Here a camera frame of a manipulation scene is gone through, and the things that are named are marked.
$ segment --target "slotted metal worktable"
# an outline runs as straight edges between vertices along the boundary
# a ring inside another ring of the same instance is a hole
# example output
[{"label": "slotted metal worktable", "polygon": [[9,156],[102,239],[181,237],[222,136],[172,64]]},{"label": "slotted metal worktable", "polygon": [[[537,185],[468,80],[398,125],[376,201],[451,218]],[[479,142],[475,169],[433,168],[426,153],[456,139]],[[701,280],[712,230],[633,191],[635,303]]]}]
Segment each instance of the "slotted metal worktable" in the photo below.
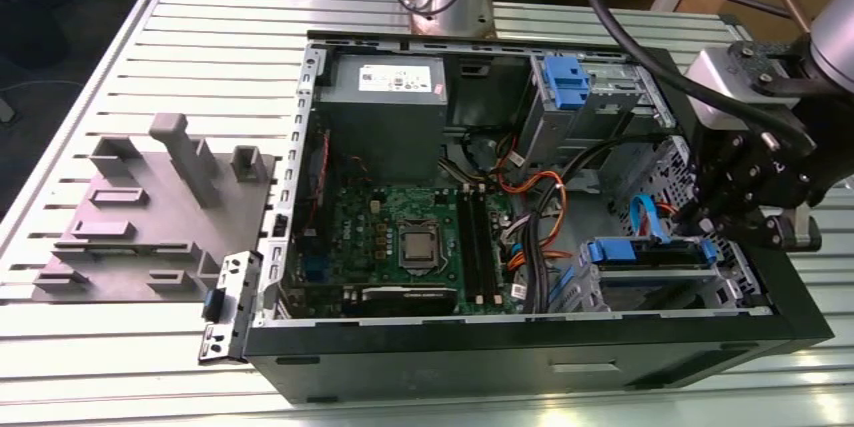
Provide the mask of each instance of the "slotted metal worktable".
[{"label": "slotted metal worktable", "polygon": [[[611,42],[588,9],[497,4],[495,17],[501,37]],[[705,15],[625,12],[620,20],[683,68],[703,46],[737,35]],[[280,155],[305,31],[402,33],[406,25],[393,0],[138,0],[0,225],[0,298],[29,297],[94,173],[85,155],[98,134],[156,149],[142,137],[152,114],[182,112],[214,152],[250,143]],[[294,409],[250,366],[196,366],[198,304],[11,303],[0,307],[0,423],[178,416],[210,425],[213,414],[348,426],[854,423],[854,191],[833,189],[815,216],[824,248],[795,255],[795,266],[836,338],[679,391]]]}]

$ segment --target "black plastic part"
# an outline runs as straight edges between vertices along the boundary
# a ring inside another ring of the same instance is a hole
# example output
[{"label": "black plastic part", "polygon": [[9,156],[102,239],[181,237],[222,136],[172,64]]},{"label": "black plastic part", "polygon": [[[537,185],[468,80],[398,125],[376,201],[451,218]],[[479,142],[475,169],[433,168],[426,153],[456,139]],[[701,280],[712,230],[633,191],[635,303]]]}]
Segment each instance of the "black plastic part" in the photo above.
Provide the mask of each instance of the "black plastic part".
[{"label": "black plastic part", "polygon": [[477,268],[477,244],[473,227],[469,194],[456,194],[456,222],[459,228],[459,251],[463,253],[463,287],[465,302],[475,302],[483,295],[480,269]]},{"label": "black plastic part", "polygon": [[320,363],[320,357],[306,355],[301,357],[276,357],[277,365],[313,365]]},{"label": "black plastic part", "polygon": [[735,15],[732,14],[717,14],[717,18],[720,19],[720,22],[723,22],[725,25],[731,25],[732,27],[741,26],[741,23],[737,20],[737,17],[735,17]]},{"label": "black plastic part", "polygon": [[728,349],[728,350],[709,350],[705,352],[697,352],[689,356],[685,360],[668,366],[665,369],[653,372],[652,374],[640,377],[629,385],[636,389],[660,389],[667,385],[673,384],[691,375],[697,374],[703,370],[713,367],[723,362],[732,360],[733,358],[744,355],[751,349],[759,347],[759,344],[749,344],[747,348]]},{"label": "black plastic part", "polygon": [[272,224],[272,237],[284,237],[284,233],[288,228],[288,217],[281,214],[276,214],[276,220]]},{"label": "black plastic part", "polygon": [[603,260],[596,262],[601,271],[633,270],[637,266],[648,268],[672,268],[673,265],[684,268],[705,267],[708,261],[697,244],[684,240],[673,240],[661,244],[651,240],[632,240],[631,247],[635,252],[632,260]]},{"label": "black plastic part", "polygon": [[378,288],[361,292],[354,309],[360,317],[426,317],[451,315],[456,302],[455,289]]},{"label": "black plastic part", "polygon": [[222,312],[222,302],[225,301],[225,289],[210,289],[204,296],[201,308],[201,318],[206,322],[218,322]]},{"label": "black plastic part", "polygon": [[480,273],[480,291],[484,302],[493,303],[497,292],[497,280],[495,273],[495,260],[492,254],[492,239],[489,237],[489,217],[485,209],[485,197],[483,193],[471,196],[471,213],[473,221],[473,234],[476,242],[477,271]]}]

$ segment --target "sticker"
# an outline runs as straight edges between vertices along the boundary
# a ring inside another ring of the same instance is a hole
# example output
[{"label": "sticker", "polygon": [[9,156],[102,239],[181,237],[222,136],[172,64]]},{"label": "sticker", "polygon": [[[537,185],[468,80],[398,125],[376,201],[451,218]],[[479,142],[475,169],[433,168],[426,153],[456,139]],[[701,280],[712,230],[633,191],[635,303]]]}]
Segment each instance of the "sticker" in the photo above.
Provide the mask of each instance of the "sticker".
[{"label": "sticker", "polygon": [[524,300],[524,295],[528,292],[528,288],[521,284],[512,284],[509,288],[509,296],[513,299]]},{"label": "sticker", "polygon": [[509,159],[509,161],[516,164],[516,167],[521,167],[521,164],[524,163],[524,157],[521,157],[519,154],[516,154],[515,150],[511,150],[509,153],[507,154],[507,159]]},{"label": "sticker", "polygon": [[358,90],[366,92],[432,92],[425,65],[362,65]]}]

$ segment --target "blue plastic clip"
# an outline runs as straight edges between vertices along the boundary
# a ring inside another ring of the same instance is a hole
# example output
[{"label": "blue plastic clip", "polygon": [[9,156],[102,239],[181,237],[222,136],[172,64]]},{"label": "blue plastic clip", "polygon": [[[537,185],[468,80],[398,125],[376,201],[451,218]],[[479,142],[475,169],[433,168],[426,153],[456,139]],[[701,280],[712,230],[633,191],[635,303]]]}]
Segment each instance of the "blue plastic clip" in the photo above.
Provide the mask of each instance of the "blue plastic clip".
[{"label": "blue plastic clip", "polygon": [[572,280],[572,277],[575,277],[575,268],[572,266],[569,266],[567,271],[560,276],[560,280],[557,281],[557,285],[555,285],[552,287],[552,289],[551,289],[551,292],[548,292],[548,303],[549,304],[555,301],[555,299],[557,298],[557,295],[560,295],[560,292],[563,292],[563,288],[565,287],[565,284],[569,283],[569,280]]},{"label": "blue plastic clip", "polygon": [[589,77],[575,57],[547,55],[543,74],[555,93],[559,110],[577,110],[589,96]]},{"label": "blue plastic clip", "polygon": [[633,230],[635,235],[640,235],[640,206],[643,206],[645,218],[649,221],[649,235],[655,237],[661,244],[668,244],[669,236],[664,233],[664,229],[661,229],[661,221],[657,218],[655,202],[647,194],[637,194],[631,198],[631,203],[628,204],[631,230]]}]

